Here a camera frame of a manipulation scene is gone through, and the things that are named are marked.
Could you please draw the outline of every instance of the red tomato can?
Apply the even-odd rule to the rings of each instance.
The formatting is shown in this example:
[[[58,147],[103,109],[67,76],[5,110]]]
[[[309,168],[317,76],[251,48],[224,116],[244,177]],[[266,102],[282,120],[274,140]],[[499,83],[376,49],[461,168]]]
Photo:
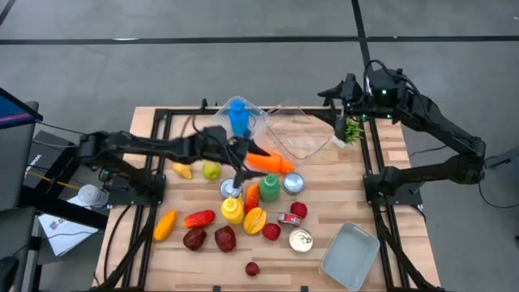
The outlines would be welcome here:
[[[282,225],[288,225],[293,227],[299,227],[301,225],[302,218],[299,215],[292,213],[279,213],[277,222]]]

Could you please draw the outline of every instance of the concrete floor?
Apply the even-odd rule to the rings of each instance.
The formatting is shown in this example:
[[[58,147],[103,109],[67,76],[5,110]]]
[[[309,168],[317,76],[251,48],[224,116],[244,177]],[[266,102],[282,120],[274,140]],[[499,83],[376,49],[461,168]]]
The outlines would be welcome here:
[[[0,0],[0,9],[6,3]],[[519,35],[514,0],[366,0],[361,9],[369,37]],[[16,0],[0,26],[0,40],[356,34],[348,0]],[[519,146],[518,42],[369,43],[369,50],[389,67],[404,68],[446,117],[481,136],[487,156]],[[129,128],[137,105],[198,105],[202,98],[221,104],[234,95],[257,105],[287,98],[320,105],[317,92],[347,72],[362,73],[362,55],[356,42],[0,45],[0,68],[0,86],[22,100],[39,101],[46,122],[118,131]],[[410,153],[441,145],[407,130],[405,139]],[[417,155],[412,163],[435,163],[451,154]],[[96,181],[86,170],[78,178]],[[482,185],[495,204],[519,201],[518,185],[506,169],[488,171]],[[519,208],[489,207],[477,187],[451,182],[426,184],[422,197],[444,288],[517,290]],[[101,240],[92,237],[47,264],[41,288],[87,289]]]

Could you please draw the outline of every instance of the blue bottle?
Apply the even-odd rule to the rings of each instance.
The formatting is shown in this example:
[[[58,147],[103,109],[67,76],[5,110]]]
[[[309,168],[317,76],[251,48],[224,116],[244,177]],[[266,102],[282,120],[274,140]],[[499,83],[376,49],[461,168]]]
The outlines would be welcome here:
[[[249,130],[249,112],[245,109],[243,101],[235,100],[230,104],[230,126],[237,137],[242,137]]]

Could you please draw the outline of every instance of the wooden table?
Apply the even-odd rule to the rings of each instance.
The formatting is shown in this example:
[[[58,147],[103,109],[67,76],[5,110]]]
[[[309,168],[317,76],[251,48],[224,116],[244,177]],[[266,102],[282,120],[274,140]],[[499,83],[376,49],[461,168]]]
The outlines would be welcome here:
[[[152,127],[154,107],[135,109],[131,133],[149,137]],[[187,116],[174,116],[170,137],[176,137],[181,131]],[[210,116],[198,116],[196,124],[202,127]],[[309,131],[315,135],[331,137],[332,128],[319,119],[312,117],[317,126]],[[380,143],[386,165],[400,168],[410,167],[401,126],[391,125],[389,120],[377,121]],[[185,135],[193,130],[188,127]],[[366,123],[367,142],[371,152],[373,170],[377,170],[376,159],[371,141],[371,132]],[[126,155],[125,159],[137,167],[143,167],[145,157]],[[279,212],[287,212],[297,198],[305,203],[309,214],[302,227],[310,230],[314,236],[314,246],[307,253],[296,253],[288,243],[289,228],[282,228],[281,237],[276,242],[267,242],[261,234],[248,235],[240,225],[233,226],[237,234],[237,248],[231,253],[223,253],[214,241],[214,231],[226,225],[220,213],[220,181],[234,176],[230,167],[222,169],[221,180],[207,181],[201,173],[201,162],[193,165],[192,180],[180,178],[172,171],[172,162],[165,163],[167,187],[162,206],[158,209],[157,221],[170,209],[177,211],[177,221],[173,233],[161,242],[154,242],[148,266],[146,291],[157,290],[211,290],[214,285],[227,290],[300,290],[308,286],[312,290],[345,290],[328,275],[320,271],[320,260],[339,230],[342,223],[352,221],[370,234],[375,235],[373,212],[367,204],[362,176],[365,168],[360,143],[338,148],[329,142],[297,171],[305,178],[306,188],[291,196],[282,192],[280,199],[271,204],[260,204],[268,212],[268,221],[276,222]],[[114,208],[109,215],[106,236],[101,248],[101,258],[97,264],[97,277],[102,278],[105,262],[105,249],[109,234],[123,207]],[[203,209],[212,209],[217,214],[214,224],[206,230],[208,237],[203,249],[198,252],[187,250],[182,238],[187,230],[182,226],[183,218]],[[433,285],[440,281],[436,272],[427,229],[424,220],[411,207],[396,206],[398,228],[405,253],[416,268]],[[108,258],[109,273],[127,252],[135,207],[132,207],[122,219],[114,236]],[[141,255],[135,257],[131,284],[137,283]],[[393,253],[390,251],[395,285],[399,285],[398,269]],[[245,265],[255,261],[261,269],[259,276],[250,278],[245,274]],[[380,257],[377,256],[362,287],[366,291],[385,290]]]

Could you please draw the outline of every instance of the yellow mustard bottle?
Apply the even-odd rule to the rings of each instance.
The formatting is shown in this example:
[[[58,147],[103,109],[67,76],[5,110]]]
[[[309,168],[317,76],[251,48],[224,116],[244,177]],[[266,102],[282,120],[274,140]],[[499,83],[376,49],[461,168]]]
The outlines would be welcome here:
[[[225,199],[221,205],[221,214],[230,224],[238,225],[242,223],[245,213],[243,212],[241,196],[237,199],[233,197]]]

